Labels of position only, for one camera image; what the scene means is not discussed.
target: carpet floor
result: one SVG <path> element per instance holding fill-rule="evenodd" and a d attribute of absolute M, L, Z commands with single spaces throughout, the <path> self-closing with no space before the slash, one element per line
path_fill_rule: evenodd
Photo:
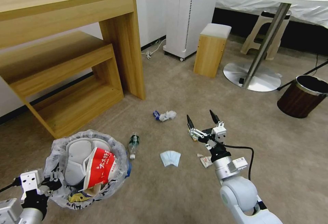
<path fill-rule="evenodd" d="M 252 181 L 268 209 L 283 223 L 317 224 L 328 220 L 328 99 L 305 119 L 282 113 L 276 105 L 283 91 L 252 92 L 231 84 L 223 75 L 229 62 L 251 62 L 254 52 L 242 55 L 242 39 L 230 37 L 216 78 L 193 73 L 195 55 L 184 62 L 159 50 L 149 61 L 143 55 L 146 100 L 125 98 L 82 130 L 110 134 L 125 146 L 132 133 L 140 136 L 131 176 L 111 198 L 81 211 L 63 209 L 49 201 L 43 223 L 235 223 L 224 206 L 214 167 L 205 169 L 197 153 L 209 155 L 204 144 L 187 133 L 189 114 L 199 129 L 213 125 L 212 109 L 225 122 L 226 143 L 255 150 Z M 280 48 L 274 61 L 265 61 L 286 83 L 315 65 L 316 56 Z M 327 80 L 328 67 L 316 76 Z M 174 110 L 164 123 L 152 112 Z M 20 173 L 43 167 L 53 138 L 30 112 L 0 126 L 0 186 Z M 164 167 L 160 153 L 181 153 L 179 166 Z M 230 150 L 233 158 L 250 152 Z M 247 177 L 247 170 L 242 172 Z M 21 196 L 20 188 L 1 193 L 1 200 Z"/>

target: round white table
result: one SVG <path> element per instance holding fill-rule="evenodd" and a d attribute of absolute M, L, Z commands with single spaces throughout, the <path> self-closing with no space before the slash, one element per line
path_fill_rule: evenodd
<path fill-rule="evenodd" d="M 269 68 L 260 66 L 265 57 L 280 25 L 282 24 L 290 6 L 294 4 L 302 5 L 328 5 L 328 0 L 271 0 L 280 2 L 280 6 L 274 16 L 268 32 L 255 56 L 252 64 L 250 63 L 229 63 L 224 69 L 225 77 L 237 86 L 242 88 L 268 92 L 276 90 L 280 84 L 280 77 Z"/>

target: wooden shelf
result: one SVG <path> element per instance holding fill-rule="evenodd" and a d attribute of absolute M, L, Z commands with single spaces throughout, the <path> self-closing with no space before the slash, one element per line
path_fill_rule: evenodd
<path fill-rule="evenodd" d="M 61 138 L 72 134 L 122 98 L 121 89 L 91 76 L 34 105 L 33 109 L 53 136 Z"/>
<path fill-rule="evenodd" d="M 42 41 L 92 23 L 103 40 L 74 32 Z M 55 138 L 121 100 L 122 86 L 146 97 L 136 0 L 0 0 L 0 28 L 0 49 L 42 41 L 1 54 L 0 76 Z M 27 97 L 90 67 L 92 77 L 29 103 Z"/>
<path fill-rule="evenodd" d="M 28 97 L 113 57 L 111 44 L 77 31 L 0 55 L 0 75 Z"/>

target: black cable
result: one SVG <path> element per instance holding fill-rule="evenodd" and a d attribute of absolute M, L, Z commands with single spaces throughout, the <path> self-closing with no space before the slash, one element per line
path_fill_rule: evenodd
<path fill-rule="evenodd" d="M 252 165 L 253 165 L 253 159 L 254 159 L 254 150 L 252 147 L 247 147 L 247 146 L 233 146 L 233 145 L 226 145 L 226 144 L 222 144 L 224 147 L 227 148 L 234 148 L 234 149 L 249 149 L 252 151 L 252 156 L 250 159 L 250 164 L 249 164 L 249 169 L 248 169 L 248 179 L 250 180 L 250 173 L 252 170 Z"/>
<path fill-rule="evenodd" d="M 7 185 L 6 187 L 0 189 L 0 193 L 4 192 L 5 190 L 9 189 L 10 187 L 14 186 L 14 183 L 11 183 L 10 185 Z"/>
<path fill-rule="evenodd" d="M 317 60 L 315 61 L 315 68 L 318 66 L 318 57 L 319 57 L 319 53 L 317 53 Z M 315 72 L 311 75 L 314 76 L 317 73 L 318 69 L 315 70 Z"/>
<path fill-rule="evenodd" d="M 11 183 L 10 185 L 7 185 L 6 187 L 0 189 L 0 193 L 3 192 L 3 191 L 5 191 L 5 190 L 7 190 L 7 189 L 9 189 L 12 186 L 21 186 L 22 185 L 22 182 L 21 182 L 20 179 L 21 179 L 20 177 L 15 178 L 14 181 L 13 181 L 13 183 Z"/>

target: plastic bottle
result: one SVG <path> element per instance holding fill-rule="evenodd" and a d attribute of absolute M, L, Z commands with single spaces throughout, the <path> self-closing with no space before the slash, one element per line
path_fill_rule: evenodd
<path fill-rule="evenodd" d="M 139 145 L 139 136 L 135 133 L 131 136 L 129 142 L 130 159 L 136 158 L 137 147 Z"/>

